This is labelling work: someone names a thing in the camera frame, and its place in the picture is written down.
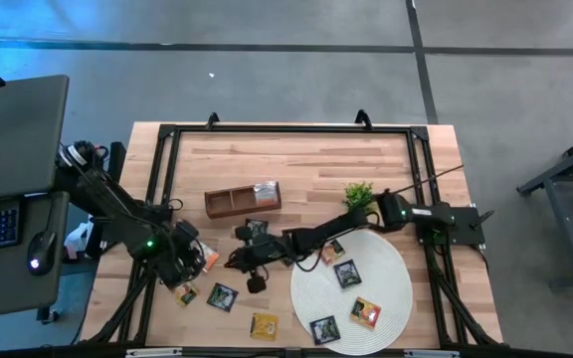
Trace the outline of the yellow tea bag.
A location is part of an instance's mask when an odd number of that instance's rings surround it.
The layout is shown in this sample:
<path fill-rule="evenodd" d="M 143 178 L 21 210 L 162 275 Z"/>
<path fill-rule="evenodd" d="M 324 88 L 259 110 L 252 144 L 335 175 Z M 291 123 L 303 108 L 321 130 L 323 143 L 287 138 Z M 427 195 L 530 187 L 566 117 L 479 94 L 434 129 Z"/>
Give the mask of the yellow tea bag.
<path fill-rule="evenodd" d="M 254 313 L 250 328 L 253 339 L 275 341 L 278 336 L 279 318 L 268 313 Z"/>

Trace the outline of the orange green tea bag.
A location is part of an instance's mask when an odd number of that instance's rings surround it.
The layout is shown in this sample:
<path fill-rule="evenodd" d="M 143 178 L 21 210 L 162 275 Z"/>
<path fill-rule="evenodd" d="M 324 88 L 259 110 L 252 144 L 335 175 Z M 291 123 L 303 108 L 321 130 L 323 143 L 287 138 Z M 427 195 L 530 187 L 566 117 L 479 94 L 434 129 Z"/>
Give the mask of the orange green tea bag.
<path fill-rule="evenodd" d="M 376 327 L 382 308 L 362 297 L 357 297 L 350 311 L 350 318 L 370 329 Z"/>
<path fill-rule="evenodd" d="M 200 293 L 192 282 L 185 282 L 174 289 L 174 299 L 177 304 L 187 306 Z"/>
<path fill-rule="evenodd" d="M 320 259 L 330 266 L 337 262 L 342 256 L 345 255 L 345 249 L 337 240 L 332 240 L 324 245 L 320 255 Z"/>

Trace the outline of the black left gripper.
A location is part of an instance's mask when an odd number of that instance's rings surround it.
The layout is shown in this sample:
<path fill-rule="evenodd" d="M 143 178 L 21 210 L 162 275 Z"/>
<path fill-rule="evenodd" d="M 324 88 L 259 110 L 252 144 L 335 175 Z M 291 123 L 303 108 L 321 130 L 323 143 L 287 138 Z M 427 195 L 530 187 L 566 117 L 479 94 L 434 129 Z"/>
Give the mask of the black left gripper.
<path fill-rule="evenodd" d="M 166 235 L 167 248 L 159 261 L 159 278 L 174 289 L 195 279 L 206 264 L 199 231 L 188 221 L 178 221 Z"/>

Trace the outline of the white plastic bag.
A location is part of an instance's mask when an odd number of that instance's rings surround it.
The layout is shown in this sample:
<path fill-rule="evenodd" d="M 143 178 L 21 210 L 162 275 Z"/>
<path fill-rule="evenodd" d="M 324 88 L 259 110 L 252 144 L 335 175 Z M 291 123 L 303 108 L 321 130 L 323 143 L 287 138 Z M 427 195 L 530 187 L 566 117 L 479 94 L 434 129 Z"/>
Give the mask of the white plastic bag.
<path fill-rule="evenodd" d="M 76 261 L 79 253 L 86 250 L 94 224 L 91 221 L 80 223 L 79 226 L 67 234 L 64 242 L 66 259 Z"/>

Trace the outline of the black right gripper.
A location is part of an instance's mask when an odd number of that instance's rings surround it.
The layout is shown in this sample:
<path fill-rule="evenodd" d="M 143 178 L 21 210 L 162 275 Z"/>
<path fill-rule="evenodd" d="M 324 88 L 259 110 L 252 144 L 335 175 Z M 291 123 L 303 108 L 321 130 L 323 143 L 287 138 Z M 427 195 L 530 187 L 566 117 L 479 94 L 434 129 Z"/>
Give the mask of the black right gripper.
<path fill-rule="evenodd" d="M 266 234 L 263 239 L 250 239 L 246 226 L 237 227 L 235 234 L 244 244 L 230 253 L 224 267 L 250 275 L 247 280 L 249 293 L 259 293 L 267 288 L 269 274 L 265 265 L 283 259 L 295 262 L 296 255 L 288 236 Z"/>

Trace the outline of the black upright post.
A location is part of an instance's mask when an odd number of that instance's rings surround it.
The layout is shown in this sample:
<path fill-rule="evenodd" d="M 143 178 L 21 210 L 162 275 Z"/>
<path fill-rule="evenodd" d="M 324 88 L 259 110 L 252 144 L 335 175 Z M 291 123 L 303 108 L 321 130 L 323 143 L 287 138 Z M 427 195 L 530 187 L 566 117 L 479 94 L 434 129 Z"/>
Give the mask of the black upright post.
<path fill-rule="evenodd" d="M 120 180 L 125 156 L 126 149 L 121 142 L 115 141 L 110 144 L 107 172 L 109 176 L 116 182 Z"/>

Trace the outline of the grey office desk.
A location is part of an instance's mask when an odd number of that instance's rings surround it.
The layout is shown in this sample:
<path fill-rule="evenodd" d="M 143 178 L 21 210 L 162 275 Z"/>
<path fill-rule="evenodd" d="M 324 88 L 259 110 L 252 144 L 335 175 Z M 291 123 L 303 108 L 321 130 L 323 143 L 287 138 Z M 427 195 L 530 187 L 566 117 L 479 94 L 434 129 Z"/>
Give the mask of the grey office desk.
<path fill-rule="evenodd" d="M 69 195 L 54 188 L 69 88 L 65 75 L 0 88 L 0 201 L 20 202 L 19 243 L 0 248 L 0 314 L 48 308 L 57 300 Z M 53 268 L 31 275 L 27 251 L 40 232 L 56 233 Z"/>

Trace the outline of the brown wooden compartment tray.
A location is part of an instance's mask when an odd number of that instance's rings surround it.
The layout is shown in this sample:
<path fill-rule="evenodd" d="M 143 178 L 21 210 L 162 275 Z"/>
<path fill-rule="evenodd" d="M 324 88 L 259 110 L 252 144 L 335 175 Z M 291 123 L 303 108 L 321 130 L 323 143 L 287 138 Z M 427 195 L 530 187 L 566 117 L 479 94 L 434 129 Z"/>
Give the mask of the brown wooden compartment tray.
<path fill-rule="evenodd" d="M 280 200 L 273 205 L 258 205 L 254 196 L 253 185 L 210 191 L 204 193 L 205 210 L 210 219 L 240 216 L 277 210 L 282 207 L 282 194 Z"/>

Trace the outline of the white frame bracket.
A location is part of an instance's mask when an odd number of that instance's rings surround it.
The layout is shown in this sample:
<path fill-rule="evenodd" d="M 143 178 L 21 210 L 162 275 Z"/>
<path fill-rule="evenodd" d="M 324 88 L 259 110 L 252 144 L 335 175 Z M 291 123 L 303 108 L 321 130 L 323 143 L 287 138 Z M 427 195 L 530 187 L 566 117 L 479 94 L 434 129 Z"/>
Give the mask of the white frame bracket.
<path fill-rule="evenodd" d="M 450 350 L 407 349 L 404 358 L 461 358 L 461 355 Z"/>
<path fill-rule="evenodd" d="M 158 347 L 128 349 L 124 358 L 177 358 L 182 356 L 183 352 L 180 347 Z"/>

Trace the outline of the white orange tea bag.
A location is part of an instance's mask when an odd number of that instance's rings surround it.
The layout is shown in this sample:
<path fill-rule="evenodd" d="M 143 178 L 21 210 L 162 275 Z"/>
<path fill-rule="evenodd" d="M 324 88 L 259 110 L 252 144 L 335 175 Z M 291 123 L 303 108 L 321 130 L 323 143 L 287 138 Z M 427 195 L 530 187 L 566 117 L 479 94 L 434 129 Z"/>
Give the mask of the white orange tea bag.
<path fill-rule="evenodd" d="M 254 196 L 258 205 L 273 205 L 280 200 L 280 189 L 277 181 L 266 181 L 253 186 Z"/>
<path fill-rule="evenodd" d="M 205 265 L 203 266 L 203 271 L 208 272 L 212 268 L 212 266 L 216 263 L 216 261 L 218 260 L 219 254 L 204 243 L 200 243 L 200 245 L 201 245 L 203 257 L 205 260 Z"/>

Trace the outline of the black tea bag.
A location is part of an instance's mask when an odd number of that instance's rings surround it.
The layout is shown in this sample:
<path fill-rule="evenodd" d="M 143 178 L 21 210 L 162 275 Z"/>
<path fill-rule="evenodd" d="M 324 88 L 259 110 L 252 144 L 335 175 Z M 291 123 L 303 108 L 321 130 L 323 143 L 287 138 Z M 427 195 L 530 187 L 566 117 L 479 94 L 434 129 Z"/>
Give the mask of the black tea bag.
<path fill-rule="evenodd" d="M 314 320 L 310 322 L 309 327 L 315 345 L 326 344 L 341 338 L 334 316 Z"/>
<path fill-rule="evenodd" d="M 245 226 L 248 228 L 250 239 L 263 239 L 268 233 L 269 223 L 264 220 L 247 219 Z"/>
<path fill-rule="evenodd" d="M 207 303 L 213 307 L 230 312 L 238 294 L 236 290 L 216 282 L 207 298 Z"/>
<path fill-rule="evenodd" d="M 362 282 L 354 260 L 334 265 L 333 269 L 342 288 L 349 288 Z"/>

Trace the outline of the white round woven placemat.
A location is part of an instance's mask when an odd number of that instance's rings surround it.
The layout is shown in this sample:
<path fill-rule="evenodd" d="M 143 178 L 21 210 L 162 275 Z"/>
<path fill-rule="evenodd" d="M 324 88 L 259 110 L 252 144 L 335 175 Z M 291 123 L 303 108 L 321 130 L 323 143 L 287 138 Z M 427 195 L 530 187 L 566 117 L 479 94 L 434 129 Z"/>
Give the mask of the white round woven placemat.
<path fill-rule="evenodd" d="M 317 347 L 352 356 L 378 352 L 397 340 L 409 321 L 413 288 L 407 267 L 393 245 L 371 231 L 353 231 L 337 241 L 345 255 L 334 264 L 319 263 L 312 255 L 292 270 L 290 297 L 295 315 L 309 335 L 312 321 L 335 317 L 341 338 L 322 345 L 313 342 Z M 333 266 L 349 260 L 354 260 L 362 282 L 342 288 Z M 357 297 L 382 308 L 374 329 L 350 318 Z"/>

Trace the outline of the black computer mouse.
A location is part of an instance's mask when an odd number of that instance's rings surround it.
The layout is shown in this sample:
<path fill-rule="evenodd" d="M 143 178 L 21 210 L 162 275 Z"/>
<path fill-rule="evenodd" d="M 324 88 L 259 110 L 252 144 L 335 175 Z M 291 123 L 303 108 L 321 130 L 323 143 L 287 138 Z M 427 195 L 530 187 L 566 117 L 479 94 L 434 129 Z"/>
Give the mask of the black computer mouse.
<path fill-rule="evenodd" d="M 38 233 L 27 251 L 28 270 L 31 275 L 47 274 L 54 266 L 57 237 L 52 231 Z"/>

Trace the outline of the green plant in white pot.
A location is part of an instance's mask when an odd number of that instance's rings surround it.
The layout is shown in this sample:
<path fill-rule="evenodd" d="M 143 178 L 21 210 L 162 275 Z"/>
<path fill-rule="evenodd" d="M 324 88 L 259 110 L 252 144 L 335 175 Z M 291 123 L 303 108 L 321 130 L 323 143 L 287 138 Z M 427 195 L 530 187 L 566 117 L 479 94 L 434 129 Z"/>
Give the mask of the green plant in white pot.
<path fill-rule="evenodd" d="M 350 183 L 344 188 L 344 206 L 348 211 L 374 209 L 374 192 L 372 182 Z"/>

